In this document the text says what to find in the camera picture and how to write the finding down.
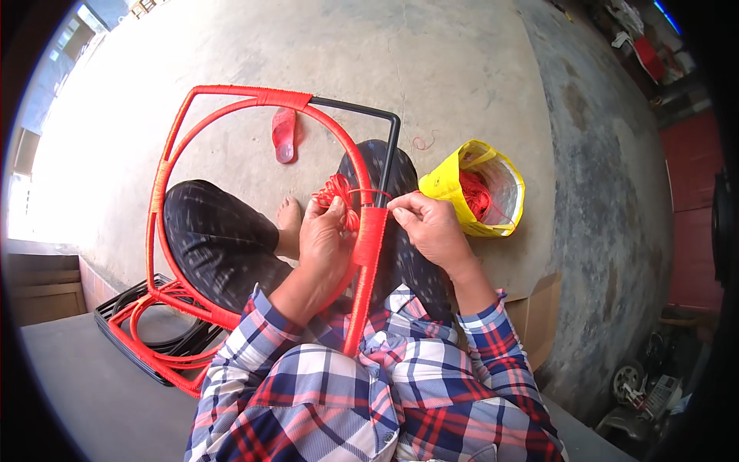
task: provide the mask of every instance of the red door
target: red door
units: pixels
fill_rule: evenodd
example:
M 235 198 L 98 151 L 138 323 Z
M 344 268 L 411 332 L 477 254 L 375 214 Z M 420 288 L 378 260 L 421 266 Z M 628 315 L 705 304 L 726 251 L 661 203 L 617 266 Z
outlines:
M 723 289 L 714 279 L 711 244 L 714 175 L 723 166 L 716 117 L 709 109 L 659 134 L 675 212 L 668 302 L 692 310 L 719 311 Z

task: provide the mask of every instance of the foot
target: foot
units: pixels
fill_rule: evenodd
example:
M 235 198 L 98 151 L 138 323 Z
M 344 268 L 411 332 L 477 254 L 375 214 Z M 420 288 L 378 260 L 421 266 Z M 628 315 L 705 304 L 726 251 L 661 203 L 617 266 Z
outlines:
M 277 228 L 279 241 L 275 255 L 297 260 L 300 256 L 300 204 L 295 197 L 288 196 L 282 200 L 277 209 Z

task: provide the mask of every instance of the black metal tube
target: black metal tube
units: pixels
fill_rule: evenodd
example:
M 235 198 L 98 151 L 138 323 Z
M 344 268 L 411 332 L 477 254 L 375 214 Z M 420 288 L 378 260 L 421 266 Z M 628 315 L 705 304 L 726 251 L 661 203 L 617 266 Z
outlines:
M 345 103 L 343 101 L 330 100 L 328 98 L 319 98 L 314 96 L 308 101 L 309 104 L 316 104 L 318 106 L 328 106 L 336 109 L 344 109 L 351 112 L 358 112 L 360 114 L 371 115 L 373 117 L 383 118 L 390 122 L 390 133 L 387 138 L 387 154 L 385 155 L 385 164 L 382 167 L 380 174 L 380 184 L 378 189 L 382 192 L 387 192 L 387 182 L 390 176 L 390 166 L 395 158 L 395 150 L 398 147 L 398 137 L 401 133 L 401 118 L 396 114 L 388 111 L 381 111 L 380 109 L 374 109 L 372 107 L 360 106 L 359 104 Z M 386 197 L 384 194 L 375 193 L 375 207 L 384 207 Z

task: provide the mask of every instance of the bundle of red cord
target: bundle of red cord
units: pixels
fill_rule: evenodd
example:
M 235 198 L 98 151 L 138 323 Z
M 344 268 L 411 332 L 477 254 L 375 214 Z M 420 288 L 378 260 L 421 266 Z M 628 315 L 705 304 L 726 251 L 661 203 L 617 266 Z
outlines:
M 321 190 L 314 192 L 310 196 L 317 199 L 319 206 L 323 208 L 329 208 L 333 198 L 339 196 L 347 206 L 347 222 L 344 225 L 344 228 L 349 232 L 354 232 L 359 230 L 359 216 L 357 216 L 357 212 L 352 210 L 352 193 L 359 191 L 374 191 L 385 194 L 389 199 L 392 199 L 392 197 L 390 194 L 377 189 L 350 189 L 350 187 L 351 185 L 349 184 L 349 180 L 347 180 L 344 175 L 337 173 L 329 177 Z
M 483 181 L 474 173 L 460 170 L 460 186 L 467 206 L 477 221 L 483 221 L 485 213 L 490 208 L 493 200 L 490 190 Z

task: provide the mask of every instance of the shirt sleeve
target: shirt sleeve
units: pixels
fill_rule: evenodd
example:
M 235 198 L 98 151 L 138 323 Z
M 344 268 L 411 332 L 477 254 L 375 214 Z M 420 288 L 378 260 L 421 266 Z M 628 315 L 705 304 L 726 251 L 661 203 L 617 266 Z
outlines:
M 505 312 L 505 296 L 477 314 L 457 315 L 467 338 L 468 354 L 477 379 L 498 396 L 526 412 L 532 421 L 556 437 L 549 414 L 534 381 L 534 374 Z
M 203 380 L 185 461 L 218 451 L 256 388 L 302 334 L 303 328 L 286 320 L 258 286 L 244 312 Z

